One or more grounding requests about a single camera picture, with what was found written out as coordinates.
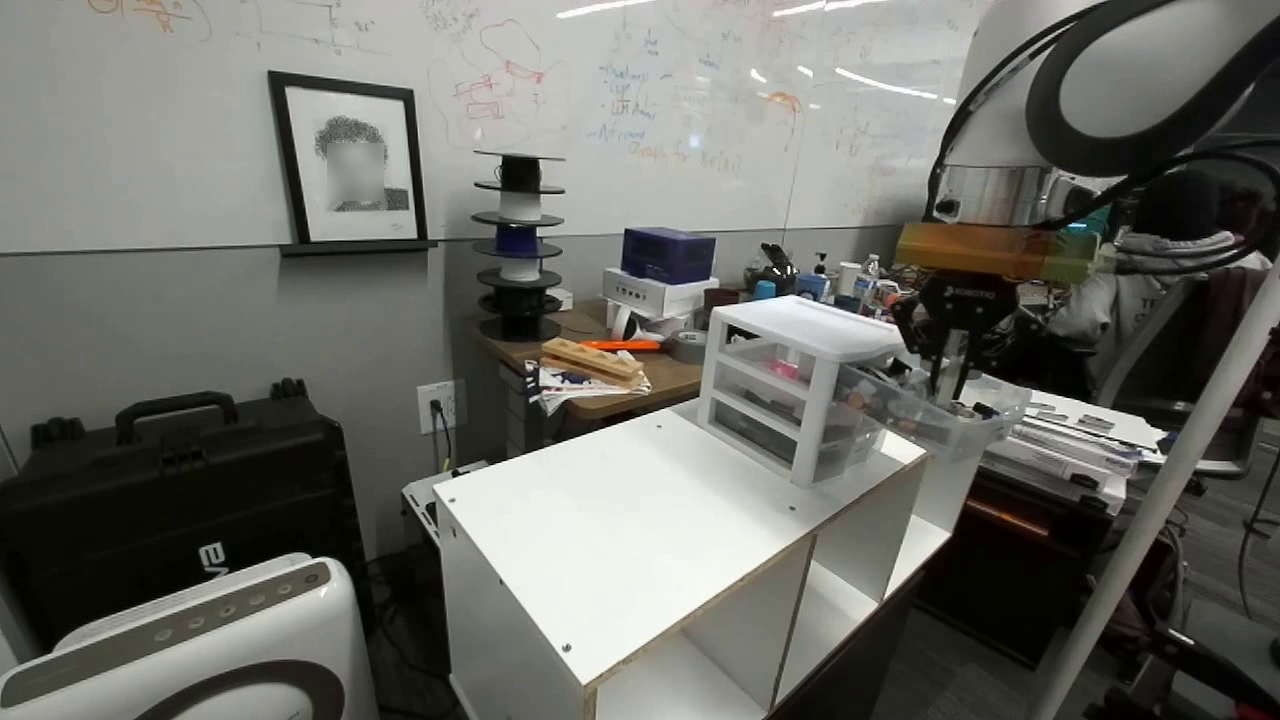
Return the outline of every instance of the picture frame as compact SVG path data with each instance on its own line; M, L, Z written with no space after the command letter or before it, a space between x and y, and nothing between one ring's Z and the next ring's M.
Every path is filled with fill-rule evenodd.
M285 255L425 250L410 87L268 73L292 242Z

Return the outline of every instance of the black case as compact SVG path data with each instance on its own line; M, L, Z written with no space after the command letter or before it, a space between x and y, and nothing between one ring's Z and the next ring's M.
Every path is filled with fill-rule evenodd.
M0 552L30 638L278 552L336 557L363 596L342 433L298 381L133 403L108 433L30 429L0 482Z

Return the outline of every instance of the whiteboard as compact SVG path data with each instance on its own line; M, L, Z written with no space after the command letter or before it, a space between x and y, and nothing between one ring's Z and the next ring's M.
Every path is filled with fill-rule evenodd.
M286 242L268 68L417 93L433 239L477 149L560 151L560 230L901 220L989 0L588 4L3 0L0 250Z

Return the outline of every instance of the white pole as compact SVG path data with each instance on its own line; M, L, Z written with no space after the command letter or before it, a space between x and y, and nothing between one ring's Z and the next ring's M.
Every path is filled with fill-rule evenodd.
M1030 705L1030 720L1054 720L1054 710L1064 709L1090 644L1103 634L1121 596L1128 591L1141 559L1155 542L1167 513L1182 495L1182 487L1194 470L1194 461L1204 457L1213 433L1225 423L1228 407L1237 403L1237 397L1238 397L1247 372L1254 369L1259 352L1267 348L1267 336L1274 324L1280 324L1280 264L1267 273L1267 281L1254 291L1254 300L1247 303L1228 352L1217 360L1189 429L1176 436L1167 465L1150 479L1146 498L1130 516L1103 579L1094 584L1094 591L1090 591L1088 609L1079 611L1050 674L1045 679L1045 687Z

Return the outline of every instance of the power outlet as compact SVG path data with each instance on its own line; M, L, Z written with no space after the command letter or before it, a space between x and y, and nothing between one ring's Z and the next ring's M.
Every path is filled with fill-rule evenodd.
M433 436L433 399L445 403L445 421L447 421L447 429L456 429L456 385L451 385L451 381L421 385L421 389L417 389L417 429L421 429L425 436Z

